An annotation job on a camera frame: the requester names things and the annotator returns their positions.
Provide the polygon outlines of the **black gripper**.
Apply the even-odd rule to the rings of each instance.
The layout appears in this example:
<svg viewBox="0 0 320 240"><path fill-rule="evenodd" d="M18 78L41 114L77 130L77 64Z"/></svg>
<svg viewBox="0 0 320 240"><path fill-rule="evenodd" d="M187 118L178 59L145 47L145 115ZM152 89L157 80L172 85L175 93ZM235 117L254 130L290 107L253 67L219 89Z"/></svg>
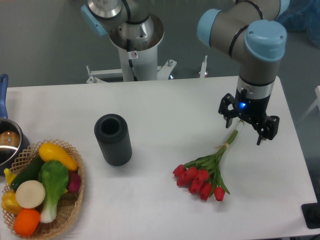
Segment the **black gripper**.
<svg viewBox="0 0 320 240"><path fill-rule="evenodd" d="M235 96L227 93L220 102L218 113L226 120L228 129L233 119L238 117L252 125L258 133L256 144L263 140L273 140L278 133L280 118L276 115L267 115L266 110L271 97L273 85L254 86L239 84Z"/></svg>

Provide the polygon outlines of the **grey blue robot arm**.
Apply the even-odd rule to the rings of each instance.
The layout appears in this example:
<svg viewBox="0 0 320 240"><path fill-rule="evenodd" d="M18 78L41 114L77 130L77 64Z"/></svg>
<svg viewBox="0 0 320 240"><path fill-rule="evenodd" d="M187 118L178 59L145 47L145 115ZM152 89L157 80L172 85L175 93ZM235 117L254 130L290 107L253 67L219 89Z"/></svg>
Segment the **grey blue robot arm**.
<svg viewBox="0 0 320 240"><path fill-rule="evenodd" d="M218 112L227 127L234 118L252 125L259 141L272 140L279 128L279 117L268 116L266 109L287 40L276 19L288 6L287 0L237 0L226 12L207 10L196 28L203 44L240 63L236 93L222 98ZM164 27L148 1L89 0L81 14L94 33L108 35L117 47L124 81L169 77L158 67Z"/></svg>

